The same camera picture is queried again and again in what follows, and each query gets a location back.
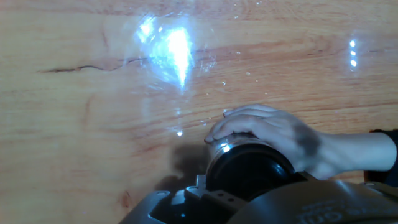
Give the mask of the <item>bare person hand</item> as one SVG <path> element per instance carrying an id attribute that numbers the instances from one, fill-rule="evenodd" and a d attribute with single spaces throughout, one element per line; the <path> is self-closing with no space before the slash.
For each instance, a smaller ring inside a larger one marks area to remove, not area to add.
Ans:
<path id="1" fill-rule="evenodd" d="M 334 176 L 323 157 L 322 134 L 292 114 L 265 105 L 246 105 L 223 114 L 205 138 L 211 143 L 232 134 L 249 133 L 279 151 L 296 171 L 317 179 Z"/>

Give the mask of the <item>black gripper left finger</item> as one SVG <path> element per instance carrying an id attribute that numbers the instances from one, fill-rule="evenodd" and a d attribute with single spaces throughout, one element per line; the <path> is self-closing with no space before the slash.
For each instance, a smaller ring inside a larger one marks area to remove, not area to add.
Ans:
<path id="1" fill-rule="evenodd" d="M 175 194 L 161 190 L 142 199 L 120 224 L 228 223 L 247 204 L 224 190 L 206 189 L 206 176 Z"/>

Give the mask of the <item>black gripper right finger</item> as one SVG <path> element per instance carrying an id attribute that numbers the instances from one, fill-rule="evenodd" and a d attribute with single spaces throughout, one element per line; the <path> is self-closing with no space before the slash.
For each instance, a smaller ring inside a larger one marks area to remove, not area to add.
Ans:
<path id="1" fill-rule="evenodd" d="M 271 190 L 255 198 L 228 222 L 397 223 L 397 189 L 379 182 L 299 182 Z"/>

